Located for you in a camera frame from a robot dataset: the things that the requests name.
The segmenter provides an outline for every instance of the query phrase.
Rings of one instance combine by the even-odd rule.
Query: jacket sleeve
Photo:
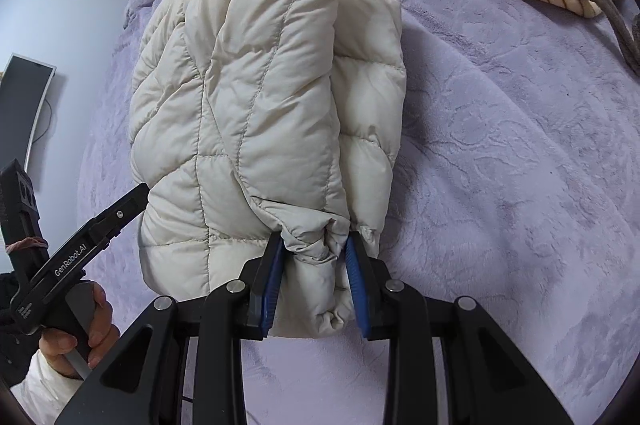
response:
[[[55,372],[38,350],[26,378],[11,391],[36,425],[53,425],[81,384]]]

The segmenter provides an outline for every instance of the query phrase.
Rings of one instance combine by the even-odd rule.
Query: television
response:
[[[31,144],[55,66],[12,55],[0,78],[0,170],[13,160],[28,170]]]

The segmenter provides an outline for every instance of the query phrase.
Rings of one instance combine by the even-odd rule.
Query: lavender fleece blanket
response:
[[[158,1],[127,7],[82,163],[79,223],[133,186],[130,74]],[[640,349],[640,85],[603,18],[535,0],[402,4],[408,91],[382,258],[425,295],[476,297],[575,423],[591,425]],[[154,297],[136,232],[88,268],[121,328]],[[355,326],[243,347],[256,423],[380,423],[386,345]]]

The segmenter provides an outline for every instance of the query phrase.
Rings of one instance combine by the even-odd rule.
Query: folded puffer jacket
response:
[[[143,276],[178,300],[286,261],[273,335],[353,319],[341,251],[378,254],[406,75],[399,0],[162,0],[142,39],[131,163],[150,187]]]

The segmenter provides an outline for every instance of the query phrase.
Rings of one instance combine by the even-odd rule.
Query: white wall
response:
[[[0,68],[12,52],[57,66],[47,94],[53,107],[51,126],[34,144],[28,170],[42,233],[52,252],[76,230],[76,193],[89,119],[122,29],[126,3],[0,0]],[[45,105],[36,135],[48,118]],[[0,246],[0,271],[10,271],[3,249]]]

